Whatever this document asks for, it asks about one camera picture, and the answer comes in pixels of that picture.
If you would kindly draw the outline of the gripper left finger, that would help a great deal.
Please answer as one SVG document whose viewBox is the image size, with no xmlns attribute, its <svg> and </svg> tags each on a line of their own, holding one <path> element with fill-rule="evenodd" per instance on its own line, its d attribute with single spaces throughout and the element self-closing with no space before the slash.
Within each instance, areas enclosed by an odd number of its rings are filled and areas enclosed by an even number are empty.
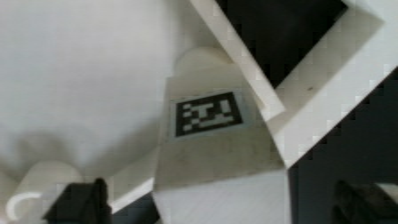
<svg viewBox="0 0 398 224">
<path fill-rule="evenodd" d="M 48 224 L 112 224 L 108 189 L 101 178 L 71 183 L 43 216 Z"/>
</svg>

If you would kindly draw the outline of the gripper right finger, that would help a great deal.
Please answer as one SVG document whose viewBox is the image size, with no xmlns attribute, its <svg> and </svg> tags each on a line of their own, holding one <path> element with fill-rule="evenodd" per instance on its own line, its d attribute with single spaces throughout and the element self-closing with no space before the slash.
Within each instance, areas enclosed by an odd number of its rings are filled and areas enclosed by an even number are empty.
<svg viewBox="0 0 398 224">
<path fill-rule="evenodd" d="M 334 186 L 330 224 L 398 224 L 398 184 L 350 184 Z"/>
</svg>

